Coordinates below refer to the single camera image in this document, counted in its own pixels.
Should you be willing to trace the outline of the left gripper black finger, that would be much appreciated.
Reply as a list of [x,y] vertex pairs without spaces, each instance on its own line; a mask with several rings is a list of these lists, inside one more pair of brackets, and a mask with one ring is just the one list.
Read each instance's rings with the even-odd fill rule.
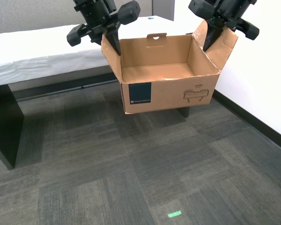
[[106,38],[116,53],[121,56],[120,42],[118,38],[118,30],[109,30],[106,33]]

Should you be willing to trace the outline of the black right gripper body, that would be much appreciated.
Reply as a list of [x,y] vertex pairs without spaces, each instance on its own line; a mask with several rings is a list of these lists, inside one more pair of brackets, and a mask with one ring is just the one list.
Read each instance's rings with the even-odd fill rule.
[[245,37],[254,40],[259,28],[242,19],[243,14],[255,0],[192,0],[188,8],[198,17],[206,20],[207,27],[228,27],[239,30]]

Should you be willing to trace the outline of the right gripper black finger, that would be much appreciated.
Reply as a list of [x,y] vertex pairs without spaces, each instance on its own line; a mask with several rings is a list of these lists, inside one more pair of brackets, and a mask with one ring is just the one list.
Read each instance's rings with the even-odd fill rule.
[[203,51],[207,51],[211,45],[218,39],[218,37],[222,34],[223,29],[217,27],[208,27],[207,35],[205,38],[205,42],[203,45]]

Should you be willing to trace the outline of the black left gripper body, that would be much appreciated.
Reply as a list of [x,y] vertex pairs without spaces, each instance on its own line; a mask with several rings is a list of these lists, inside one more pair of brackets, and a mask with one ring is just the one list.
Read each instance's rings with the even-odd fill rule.
[[113,0],[75,0],[74,3],[74,9],[82,14],[86,23],[74,27],[67,34],[67,42],[71,46],[80,44],[84,36],[100,45],[103,34],[136,21],[141,11],[135,0],[122,5],[119,10]]

